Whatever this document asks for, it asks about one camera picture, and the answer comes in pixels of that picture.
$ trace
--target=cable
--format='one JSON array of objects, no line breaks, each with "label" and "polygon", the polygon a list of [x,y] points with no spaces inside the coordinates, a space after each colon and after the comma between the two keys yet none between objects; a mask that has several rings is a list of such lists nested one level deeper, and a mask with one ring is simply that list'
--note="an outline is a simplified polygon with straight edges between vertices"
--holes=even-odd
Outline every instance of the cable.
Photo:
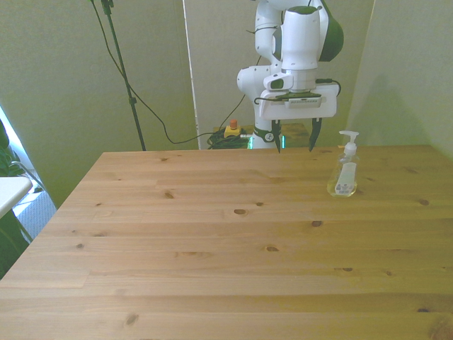
[{"label": "cable", "polygon": [[[224,137],[225,128],[216,131],[211,137],[207,139],[209,145],[208,149],[239,149],[248,145],[248,138],[239,136]],[[241,129],[241,134],[245,135],[247,132]]]},{"label": "cable", "polygon": [[[113,57],[112,52],[110,51],[110,47],[108,46],[108,41],[107,41],[107,37],[105,36],[105,31],[104,31],[104,27],[103,27],[103,24],[102,24],[102,21],[101,21],[101,17],[99,16],[98,9],[96,8],[96,5],[94,4],[94,0],[91,0],[91,4],[93,5],[94,11],[96,12],[96,17],[98,18],[98,22],[99,22],[99,25],[100,25],[101,30],[102,30],[102,35],[104,37],[105,46],[107,47],[108,54],[110,55],[110,58],[112,59],[113,63],[115,64],[115,66],[116,66],[117,70],[119,71],[119,73],[121,74],[122,78],[125,81],[127,81],[126,78],[125,78],[125,75],[122,73],[122,70],[121,70],[120,66],[118,65],[118,63],[116,62],[116,59]],[[213,132],[206,132],[206,133],[202,133],[201,135],[195,136],[194,138],[190,138],[189,140],[183,140],[182,142],[174,142],[168,136],[166,125],[163,122],[163,120],[140,98],[140,96],[137,94],[137,92],[135,92],[135,90],[132,88],[132,86],[130,86],[130,84],[129,84],[129,88],[130,88],[131,92],[138,98],[138,100],[143,105],[145,105],[148,108],[148,110],[150,110],[152,112],[152,114],[159,120],[159,122],[161,122],[162,126],[164,127],[165,136],[166,136],[167,140],[170,143],[172,143],[172,144],[183,144],[183,143],[190,142],[191,140],[195,140],[198,137],[201,137],[201,136],[204,136],[204,135],[212,135],[213,134]]]},{"label": "cable", "polygon": [[[258,64],[260,63],[260,60],[261,60],[261,56],[258,58],[258,61],[256,62],[256,66],[258,66]],[[225,120],[222,122],[222,124],[220,124],[219,130],[221,130],[223,124],[225,124],[225,122],[228,120],[228,118],[230,118],[230,116],[234,113],[234,111],[236,111],[236,109],[241,105],[241,103],[245,97],[246,97],[246,95],[244,94],[242,96],[241,100],[239,101],[239,104],[236,105],[236,107],[233,109],[233,111],[230,112],[230,114],[225,118]]]},{"label": "cable", "polygon": [[270,29],[270,28],[276,29],[276,28],[278,28],[278,27],[277,27],[277,26],[272,26],[272,27],[262,27],[262,28],[259,28],[259,29],[255,30],[255,32],[252,32],[251,30],[246,30],[246,31],[249,32],[249,33],[255,34],[255,33],[258,32],[259,30],[268,30],[268,29]]},{"label": "cable", "polygon": [[[118,63],[116,62],[116,59],[113,57],[112,55],[112,52],[110,51],[110,47],[108,45],[108,41],[107,41],[107,37],[105,36],[105,31],[104,31],[104,27],[103,27],[103,24],[102,24],[102,21],[101,21],[101,17],[99,16],[99,12],[98,12],[98,9],[96,8],[96,5],[94,4],[94,0],[91,0],[91,4],[93,5],[93,8],[94,8],[94,11],[96,12],[96,17],[98,18],[98,22],[99,22],[99,26],[101,27],[101,31],[102,31],[102,35],[103,35],[103,38],[104,38],[104,42],[105,42],[105,46],[107,47],[107,51],[108,51],[108,54],[110,55],[110,58],[111,60],[113,61],[113,63],[115,64],[117,70],[119,71],[119,73],[121,74],[121,76],[123,77],[123,79],[125,78],[124,74],[122,73],[122,70],[120,68],[120,66],[118,65]],[[258,61],[256,62],[256,65],[259,64],[261,60],[261,56],[258,58]],[[200,135],[197,135],[193,138],[190,138],[188,140],[183,140],[181,142],[174,142],[173,140],[171,140],[170,136],[168,136],[168,133],[167,133],[167,129],[166,129],[166,125],[165,123],[163,122],[163,120],[153,111],[152,108],[150,108],[144,101],[142,98],[140,98],[140,96],[138,95],[137,92],[135,92],[135,90],[132,88],[132,86],[130,86],[129,84],[129,88],[131,90],[131,92],[138,98],[138,100],[148,109],[151,111],[151,113],[157,118],[157,120],[162,124],[163,128],[164,128],[164,132],[165,132],[165,136],[167,138],[167,140],[176,145],[176,144],[183,144],[183,143],[187,143],[187,142],[190,142],[191,140],[196,140],[198,137],[202,137],[202,136],[205,136],[205,135],[213,135],[214,133],[216,132],[206,132],[206,133],[202,133]],[[242,101],[244,100],[244,98],[246,97],[246,95],[244,94],[242,96],[242,99],[239,101],[238,105],[236,105],[236,107],[233,109],[232,112],[230,112],[230,114],[228,114],[228,116],[225,118],[225,120],[222,122],[222,124],[220,125],[220,128],[219,130],[221,130],[223,124],[227,121],[227,119],[236,111],[236,109],[242,104]]]},{"label": "cable", "polygon": [[340,95],[341,93],[341,84],[339,81],[336,81],[336,80],[333,80],[332,78],[327,78],[327,79],[317,79],[316,80],[316,83],[317,84],[331,84],[331,83],[336,83],[338,85],[338,94],[337,94],[337,97]]}]

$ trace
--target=pump bottle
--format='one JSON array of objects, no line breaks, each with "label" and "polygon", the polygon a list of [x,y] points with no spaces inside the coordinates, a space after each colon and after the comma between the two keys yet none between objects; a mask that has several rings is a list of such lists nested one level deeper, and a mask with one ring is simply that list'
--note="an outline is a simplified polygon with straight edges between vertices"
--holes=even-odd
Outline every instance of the pump bottle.
[{"label": "pump bottle", "polygon": [[345,152],[338,157],[337,166],[327,183],[327,191],[333,197],[350,197],[357,189],[355,174],[359,157],[356,155],[357,145],[354,143],[358,132],[340,131],[340,134],[350,137],[345,146]]}]

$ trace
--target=wood grain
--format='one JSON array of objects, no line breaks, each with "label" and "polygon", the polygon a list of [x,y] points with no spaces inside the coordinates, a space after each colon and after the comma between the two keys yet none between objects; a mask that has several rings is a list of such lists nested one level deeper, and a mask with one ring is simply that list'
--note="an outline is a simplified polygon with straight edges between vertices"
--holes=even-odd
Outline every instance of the wood grain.
[{"label": "wood grain", "polygon": [[0,339],[453,339],[432,147],[105,153],[0,281]]}]

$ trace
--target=green wall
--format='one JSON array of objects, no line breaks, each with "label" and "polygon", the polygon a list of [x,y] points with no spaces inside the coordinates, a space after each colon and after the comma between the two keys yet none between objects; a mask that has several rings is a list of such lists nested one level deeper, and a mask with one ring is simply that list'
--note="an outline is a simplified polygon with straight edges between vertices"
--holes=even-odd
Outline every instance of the green wall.
[{"label": "green wall", "polygon": [[348,121],[359,145],[453,158],[452,13],[451,1],[376,0]]},{"label": "green wall", "polygon": [[[141,149],[124,81],[87,0],[0,1],[0,22],[0,105],[59,206],[102,152]],[[173,139],[195,136],[182,0],[115,1],[113,22],[131,85]],[[197,147],[137,107],[149,150]]]}]

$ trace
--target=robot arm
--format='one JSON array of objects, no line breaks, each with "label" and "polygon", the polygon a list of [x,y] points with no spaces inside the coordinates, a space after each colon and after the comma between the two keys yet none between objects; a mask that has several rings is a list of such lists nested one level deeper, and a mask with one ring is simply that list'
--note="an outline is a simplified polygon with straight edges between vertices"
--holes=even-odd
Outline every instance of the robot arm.
[{"label": "robot arm", "polygon": [[255,47],[270,65],[266,71],[264,67],[243,69],[238,76],[240,90],[255,108],[258,133],[253,136],[254,145],[271,147],[259,140],[266,131],[265,143],[272,139],[270,134],[277,142],[275,123],[271,122],[298,118],[319,121],[336,114],[339,87],[317,84],[316,70],[318,61],[332,60],[342,46],[343,31],[324,0],[260,0]]}]

